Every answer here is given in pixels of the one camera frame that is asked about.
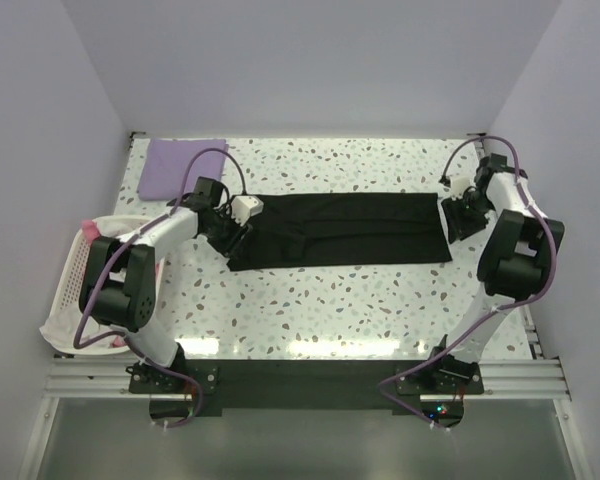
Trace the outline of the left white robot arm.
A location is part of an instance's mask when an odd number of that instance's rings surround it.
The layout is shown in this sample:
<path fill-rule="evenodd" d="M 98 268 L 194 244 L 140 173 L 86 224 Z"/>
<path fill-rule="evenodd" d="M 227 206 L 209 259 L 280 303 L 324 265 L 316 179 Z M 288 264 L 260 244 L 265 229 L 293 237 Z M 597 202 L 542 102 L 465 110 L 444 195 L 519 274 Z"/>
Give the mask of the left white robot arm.
<path fill-rule="evenodd" d="M 79 297 L 82 313 L 73 347 L 85 349 L 121 337 L 139 358 L 155 365 L 151 378 L 165 392 L 180 390 L 187 368 L 179 344 L 157 319 L 157 265 L 181 244 L 199 236 L 225 258 L 237 253 L 251 233 L 249 221 L 263 202 L 201 177 L 192 192 L 170 202 L 158 217 L 121 236 L 92 241 Z"/>

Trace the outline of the black t shirt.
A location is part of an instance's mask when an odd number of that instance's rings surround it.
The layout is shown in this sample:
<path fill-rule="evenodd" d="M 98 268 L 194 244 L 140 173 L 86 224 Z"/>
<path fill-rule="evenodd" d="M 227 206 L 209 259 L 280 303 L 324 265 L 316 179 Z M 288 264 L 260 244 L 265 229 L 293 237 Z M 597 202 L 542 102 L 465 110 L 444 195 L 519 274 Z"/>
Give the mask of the black t shirt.
<path fill-rule="evenodd" d="M 434 193 L 261 195 L 232 271 L 452 260 Z"/>

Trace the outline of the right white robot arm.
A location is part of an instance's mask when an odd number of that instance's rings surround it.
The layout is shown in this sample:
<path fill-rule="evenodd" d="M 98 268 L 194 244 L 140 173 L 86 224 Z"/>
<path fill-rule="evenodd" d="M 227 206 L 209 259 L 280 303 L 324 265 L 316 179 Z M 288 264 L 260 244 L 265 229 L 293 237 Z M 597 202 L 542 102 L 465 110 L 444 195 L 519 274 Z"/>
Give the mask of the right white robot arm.
<path fill-rule="evenodd" d="M 450 196 L 442 201 L 448 240 L 465 240 L 495 225 L 478 261 L 479 287 L 459 324 L 432 350 L 425 369 L 428 386 L 449 392 L 461 380 L 455 362 L 479 363 L 491 337 L 515 309 L 541 299 L 551 287 L 565 234 L 562 222 L 536 205 L 528 176 L 507 158 L 491 154 L 479 161 L 475 177 L 441 176 Z"/>

